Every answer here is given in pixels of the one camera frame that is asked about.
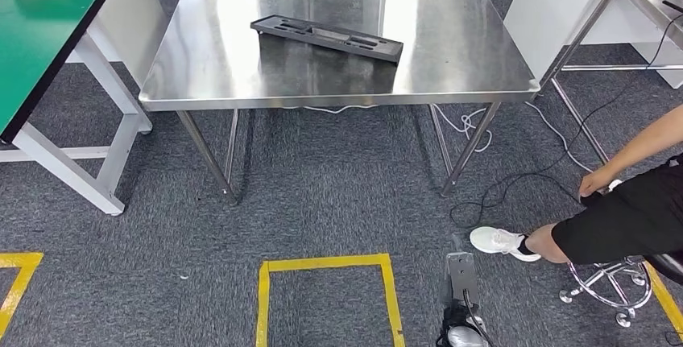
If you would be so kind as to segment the person's hand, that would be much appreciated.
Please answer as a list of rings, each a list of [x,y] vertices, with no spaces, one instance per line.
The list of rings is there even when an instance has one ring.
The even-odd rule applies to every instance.
[[[588,197],[598,190],[604,189],[616,177],[617,172],[614,172],[608,166],[600,167],[585,175],[579,185],[578,194],[580,197]]]

